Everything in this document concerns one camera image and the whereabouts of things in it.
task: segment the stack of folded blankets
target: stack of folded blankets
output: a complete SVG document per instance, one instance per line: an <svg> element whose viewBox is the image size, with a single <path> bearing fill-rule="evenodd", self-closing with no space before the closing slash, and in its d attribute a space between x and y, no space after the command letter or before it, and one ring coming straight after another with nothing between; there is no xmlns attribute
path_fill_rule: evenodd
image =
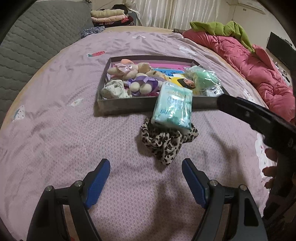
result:
<svg viewBox="0 0 296 241"><path fill-rule="evenodd" d="M95 27L105 26L133 26L133 18L128 15L128 9L124 4L116 4L112 9L100 9L91 11L91 20Z"/></svg>

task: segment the leopard print scrunchie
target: leopard print scrunchie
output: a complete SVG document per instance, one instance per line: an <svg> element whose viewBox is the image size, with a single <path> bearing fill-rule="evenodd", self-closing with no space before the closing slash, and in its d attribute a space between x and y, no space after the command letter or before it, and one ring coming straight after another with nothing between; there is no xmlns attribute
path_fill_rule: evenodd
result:
<svg viewBox="0 0 296 241"><path fill-rule="evenodd" d="M146 118L141 126L142 142L164 165L169 165L172 162L182 143L192 142L197 136L198 131L192 123L191 131L185 135L172 129L164 132L151 124L151 118Z"/></svg>

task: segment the sheer curtain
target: sheer curtain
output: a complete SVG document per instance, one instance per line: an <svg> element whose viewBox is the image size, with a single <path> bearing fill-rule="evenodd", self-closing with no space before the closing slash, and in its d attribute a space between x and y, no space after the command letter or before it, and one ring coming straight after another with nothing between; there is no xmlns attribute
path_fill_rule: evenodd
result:
<svg viewBox="0 0 296 241"><path fill-rule="evenodd" d="M169 29L189 29L189 22L216 21L221 0L125 0L137 13L138 24Z"/></svg>

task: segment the gray headboard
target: gray headboard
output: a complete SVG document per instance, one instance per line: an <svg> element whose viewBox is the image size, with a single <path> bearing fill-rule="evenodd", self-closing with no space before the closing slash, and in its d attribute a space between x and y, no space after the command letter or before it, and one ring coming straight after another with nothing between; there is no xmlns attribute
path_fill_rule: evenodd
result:
<svg viewBox="0 0 296 241"><path fill-rule="evenodd" d="M14 23L0 45L0 127L37 70L93 27L90 10L86 1L39 1Z"/></svg>

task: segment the tissue pack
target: tissue pack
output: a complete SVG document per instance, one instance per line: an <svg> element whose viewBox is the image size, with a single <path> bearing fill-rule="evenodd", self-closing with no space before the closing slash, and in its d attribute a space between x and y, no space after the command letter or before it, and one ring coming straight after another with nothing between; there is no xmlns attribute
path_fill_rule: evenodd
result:
<svg viewBox="0 0 296 241"><path fill-rule="evenodd" d="M182 133L191 130L192 90L164 82L157 98L151 123Z"/></svg>

